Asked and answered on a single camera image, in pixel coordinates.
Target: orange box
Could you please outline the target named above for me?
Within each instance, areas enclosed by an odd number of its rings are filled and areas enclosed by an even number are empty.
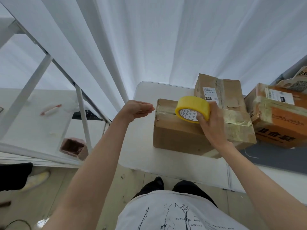
[[[285,148],[307,145],[307,95],[259,83],[245,98],[256,138]]]

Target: gray mat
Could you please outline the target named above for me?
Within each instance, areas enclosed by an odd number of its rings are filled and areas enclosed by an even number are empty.
[[[307,174],[307,148],[285,149],[263,141],[240,151],[252,163]]]

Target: white t-shirt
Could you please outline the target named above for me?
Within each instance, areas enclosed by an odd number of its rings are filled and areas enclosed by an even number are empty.
[[[116,230],[246,230],[209,200],[157,190],[131,200],[118,216]]]

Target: left hand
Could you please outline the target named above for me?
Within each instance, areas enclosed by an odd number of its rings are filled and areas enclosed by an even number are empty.
[[[118,113],[118,116],[127,119],[131,123],[134,119],[147,116],[154,110],[153,105],[148,102],[129,100]]]

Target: black shoe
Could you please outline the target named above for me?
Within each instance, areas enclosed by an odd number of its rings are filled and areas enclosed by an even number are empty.
[[[154,181],[157,182],[159,185],[163,186],[164,188],[164,182],[161,177],[156,177]]]

